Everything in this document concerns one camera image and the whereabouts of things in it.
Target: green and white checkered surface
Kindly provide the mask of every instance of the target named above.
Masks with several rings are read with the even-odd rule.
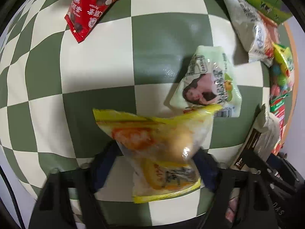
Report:
[[[109,141],[92,108],[143,116],[176,115],[169,100],[198,45],[222,46],[242,94],[239,118],[215,118],[203,147],[220,162],[234,157],[254,114],[269,99],[264,65],[247,54],[223,0],[119,0],[78,44],[64,16],[71,0],[30,0],[9,25],[0,52],[0,140],[22,185],[37,197],[53,168],[90,162]],[[283,44],[290,45],[283,25]],[[291,97],[286,99],[286,114]],[[117,225],[161,225],[204,213],[212,193],[202,187],[162,201],[132,202],[133,169],[117,157],[97,194]],[[81,219],[71,190],[74,213]]]

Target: plastic wrapper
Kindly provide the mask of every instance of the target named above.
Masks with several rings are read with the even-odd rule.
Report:
[[[270,106],[270,112],[273,113],[277,118],[280,120],[280,137],[276,145],[274,146],[272,153],[277,155],[282,148],[282,137],[283,137],[283,130],[284,130],[284,119],[285,119],[285,100],[278,99]]]
[[[273,59],[272,39],[261,15],[245,0],[224,0],[224,2],[232,25],[248,52],[249,62],[263,61],[270,67]]]
[[[143,203],[176,197],[200,186],[192,156],[206,138],[210,105],[173,118],[145,118],[114,110],[93,110],[97,125],[115,139],[135,169],[133,197]]]
[[[215,116],[238,117],[242,96],[232,69],[222,47],[198,46],[170,105],[186,112],[208,104],[220,104],[223,108]]]
[[[274,46],[274,63],[271,67],[270,101],[283,98],[292,91],[294,84],[294,65],[289,47],[279,44]]]
[[[240,157],[244,149],[253,150],[263,161],[267,161],[279,140],[280,133],[279,119],[263,104],[231,168],[248,171],[248,167]]]
[[[117,0],[73,0],[65,16],[78,43],[90,33],[98,19]]]

